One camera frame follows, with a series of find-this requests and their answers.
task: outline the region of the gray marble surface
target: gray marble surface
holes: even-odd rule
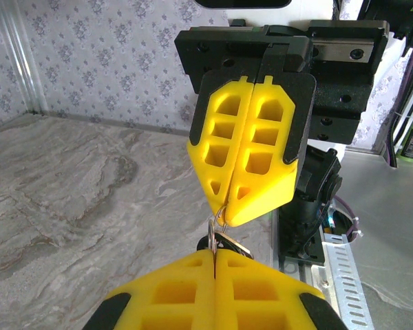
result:
[[[25,115],[0,129],[0,329],[80,329],[195,250],[211,211],[185,137]],[[268,216],[229,234],[271,261]]]

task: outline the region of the marble countertop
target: marble countertop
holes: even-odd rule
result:
[[[195,251],[211,210],[186,137],[24,115],[0,129],[0,329],[80,329]],[[271,264],[271,220],[229,234]]]

